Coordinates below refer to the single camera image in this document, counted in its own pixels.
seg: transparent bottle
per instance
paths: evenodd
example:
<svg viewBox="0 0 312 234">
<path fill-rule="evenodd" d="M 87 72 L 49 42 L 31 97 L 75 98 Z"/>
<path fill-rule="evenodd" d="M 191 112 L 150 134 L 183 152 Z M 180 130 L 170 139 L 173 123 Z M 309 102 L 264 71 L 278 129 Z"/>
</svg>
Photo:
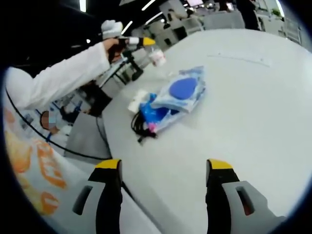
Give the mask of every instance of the transparent bottle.
<svg viewBox="0 0 312 234">
<path fill-rule="evenodd" d="M 155 78 L 167 79 L 170 76 L 168 71 L 167 60 L 164 52 L 157 44 L 149 45 L 145 47 L 149 60 L 155 67 Z"/>
</svg>

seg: blue plastic bag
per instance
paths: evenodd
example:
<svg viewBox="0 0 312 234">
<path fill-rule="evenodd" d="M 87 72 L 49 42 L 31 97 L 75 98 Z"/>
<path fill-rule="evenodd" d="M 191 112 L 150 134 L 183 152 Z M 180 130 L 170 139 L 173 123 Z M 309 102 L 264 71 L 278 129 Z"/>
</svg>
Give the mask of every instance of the blue plastic bag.
<svg viewBox="0 0 312 234">
<path fill-rule="evenodd" d="M 146 103 L 141 103 L 139 107 L 144 116 L 145 122 L 152 133 L 157 133 L 186 114 L 165 107 L 152 108 L 151 103 L 156 97 L 157 94 L 151 93 L 150 99 Z"/>
<path fill-rule="evenodd" d="M 177 77 L 162 87 L 151 107 L 190 113 L 205 89 L 203 66 L 179 71 Z"/>
</svg>

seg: person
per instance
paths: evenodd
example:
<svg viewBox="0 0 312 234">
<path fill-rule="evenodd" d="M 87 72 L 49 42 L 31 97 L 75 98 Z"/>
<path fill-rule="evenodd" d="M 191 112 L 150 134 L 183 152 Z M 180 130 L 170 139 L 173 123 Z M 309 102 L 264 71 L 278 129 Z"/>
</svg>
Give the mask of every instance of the person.
<svg viewBox="0 0 312 234">
<path fill-rule="evenodd" d="M 98 77 L 110 68 L 110 49 L 118 44 L 118 39 L 106 39 L 46 68 L 34 78 L 21 69 L 10 67 L 6 70 L 6 94 L 2 102 L 8 157 L 24 193 L 47 222 L 51 219 L 60 222 L 61 217 L 54 214 L 62 203 L 62 196 L 88 175 L 45 140 L 27 137 L 21 129 L 17 111 L 44 108 Z M 122 51 L 114 52 L 112 62 L 121 58 Z M 43 114 L 45 126 L 47 115 Z M 49 131 L 59 134 L 55 128 Z"/>
<path fill-rule="evenodd" d="M 170 22 L 170 26 L 176 34 L 178 40 L 182 40 L 187 37 L 187 33 L 183 24 L 181 22 L 182 19 L 186 19 L 186 17 L 177 14 L 173 9 L 168 10 L 168 21 Z"/>
<path fill-rule="evenodd" d="M 66 124 L 64 121 L 57 121 L 55 116 L 49 111 L 44 111 L 40 115 L 40 125 L 43 129 L 50 132 L 48 140 L 66 148 L 67 140 L 72 130 L 72 124 Z M 52 145 L 60 155 L 64 155 L 64 149 Z"/>
<path fill-rule="evenodd" d="M 229 10 L 229 7 L 228 7 L 228 5 L 227 5 L 227 1 L 226 1 L 226 0 L 220 0 L 220 1 L 219 1 L 219 4 L 220 4 L 219 11 L 231 12 L 231 11 Z"/>
<path fill-rule="evenodd" d="M 169 22 L 172 22 L 172 21 L 176 21 L 176 20 L 182 20 L 182 19 L 185 19 L 186 17 L 180 15 L 180 14 L 177 14 L 173 9 L 169 9 L 168 10 L 168 20 Z"/>
<path fill-rule="evenodd" d="M 186 10 L 187 13 L 187 18 L 193 18 L 196 19 L 197 21 L 199 21 L 202 25 L 204 24 L 204 22 L 200 19 L 200 17 L 191 9 L 187 9 Z"/>
<path fill-rule="evenodd" d="M 260 31 L 257 16 L 254 12 L 256 5 L 251 0 L 236 0 L 236 7 L 242 14 L 246 29 Z"/>
</svg>

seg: white table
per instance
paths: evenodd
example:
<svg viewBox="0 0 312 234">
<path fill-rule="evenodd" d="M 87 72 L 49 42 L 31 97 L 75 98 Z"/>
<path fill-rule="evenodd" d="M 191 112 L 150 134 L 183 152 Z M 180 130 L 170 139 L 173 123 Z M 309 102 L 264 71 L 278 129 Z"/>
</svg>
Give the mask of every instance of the white table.
<svg viewBox="0 0 312 234">
<path fill-rule="evenodd" d="M 143 146 L 127 106 L 139 88 L 164 80 L 148 65 L 105 108 L 111 153 L 123 178 L 163 234 L 207 232 L 206 159 L 232 164 L 276 215 L 287 215 L 312 171 L 312 55 L 253 30 L 197 32 L 166 51 L 164 70 L 204 65 L 207 93 L 192 113 Z"/>
</svg>

